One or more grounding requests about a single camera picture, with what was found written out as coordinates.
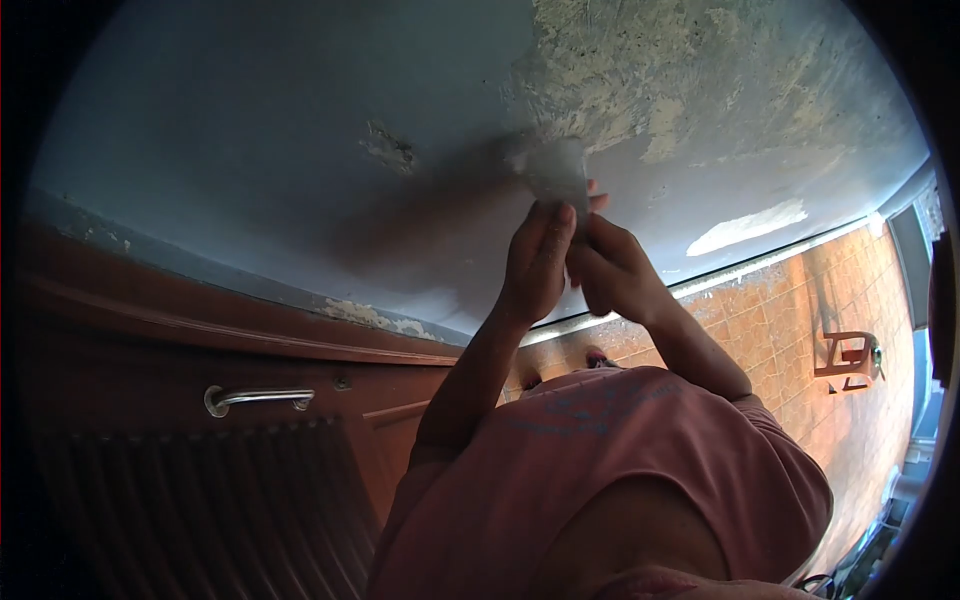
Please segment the wooden door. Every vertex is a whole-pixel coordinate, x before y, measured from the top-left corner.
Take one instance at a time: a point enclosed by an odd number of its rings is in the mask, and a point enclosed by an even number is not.
[[[31,322],[19,373],[61,518],[115,597],[359,598],[446,369],[297,361]],[[210,385],[307,388],[213,418]]]
[[[21,401],[60,519],[108,593],[363,597],[455,351],[318,326],[112,257],[94,255],[89,277],[61,273],[76,256],[61,258],[21,274]],[[302,411],[262,401],[215,418],[210,386],[314,397]]]

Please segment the peeling paint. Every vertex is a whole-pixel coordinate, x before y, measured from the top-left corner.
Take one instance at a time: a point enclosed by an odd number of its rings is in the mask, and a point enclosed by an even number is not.
[[[670,158],[677,148],[674,132],[677,120],[684,114],[684,103],[674,98],[659,96],[650,118],[650,146],[643,153],[643,162],[660,162]]]
[[[740,17],[730,9],[706,9],[704,11],[713,21],[721,36],[734,37],[740,31]]]
[[[590,153],[609,148],[646,131],[653,99],[671,96],[676,78],[689,76],[674,68],[696,55],[679,0],[641,9],[534,0],[534,8],[538,40],[514,65],[514,90],[520,113],[547,136],[576,135]]]
[[[767,0],[533,4],[535,43],[503,98],[516,127],[576,135],[589,153],[649,134],[644,162],[688,155],[700,164],[721,142],[734,159],[874,148],[912,127],[895,116],[905,99],[892,75],[867,70],[873,43],[839,4],[808,8],[790,28],[786,5]],[[851,94],[857,109],[840,109]]]
[[[700,256],[720,250],[730,244],[736,244],[799,223],[806,217],[804,201],[799,198],[792,198],[758,213],[724,221],[713,226],[707,233],[690,244],[689,248],[686,249],[686,255]]]
[[[367,121],[367,129],[370,136],[360,140],[360,145],[384,166],[401,175],[413,175],[417,166],[413,146],[389,133],[378,121]]]
[[[327,298],[326,304],[327,306],[319,309],[319,311],[327,317],[376,327],[378,329],[386,329],[395,333],[421,338],[422,340],[438,341],[433,334],[423,330],[423,323],[420,321],[413,319],[392,320],[378,313],[370,305],[357,304],[349,300]]]

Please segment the orange floor tile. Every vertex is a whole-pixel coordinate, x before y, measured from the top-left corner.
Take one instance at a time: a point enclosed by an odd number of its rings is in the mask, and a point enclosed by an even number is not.
[[[880,510],[887,474],[901,464],[913,404],[913,342],[900,264],[888,229],[858,229],[781,263],[681,300],[747,372],[755,393],[824,469],[833,521],[811,564],[830,569]],[[831,395],[813,379],[824,332],[863,330],[883,348],[886,381]],[[623,320],[522,348],[504,389],[520,395],[524,372],[543,380],[585,366],[598,346],[624,367],[663,366],[646,330]]]

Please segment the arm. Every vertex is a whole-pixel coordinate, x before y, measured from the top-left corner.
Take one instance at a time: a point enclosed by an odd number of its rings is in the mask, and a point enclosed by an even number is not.
[[[673,298],[629,231],[590,215],[587,235],[589,245],[570,249],[567,268],[591,313],[615,310],[646,327],[667,368],[690,383],[731,402],[756,398],[747,374]]]
[[[493,410],[520,339],[564,291],[564,257],[575,221],[568,204],[534,203],[510,244],[493,311],[423,412],[409,468],[454,459]]]
[[[669,292],[643,324],[667,369],[730,402],[754,398],[750,378]]]

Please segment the metal handle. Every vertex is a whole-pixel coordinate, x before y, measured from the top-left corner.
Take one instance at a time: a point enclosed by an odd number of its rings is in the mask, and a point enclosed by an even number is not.
[[[204,406],[212,417],[222,419],[230,410],[230,404],[238,402],[260,402],[263,400],[293,400],[294,408],[305,411],[314,396],[313,390],[239,390],[224,392],[218,385],[211,385],[204,392]]]

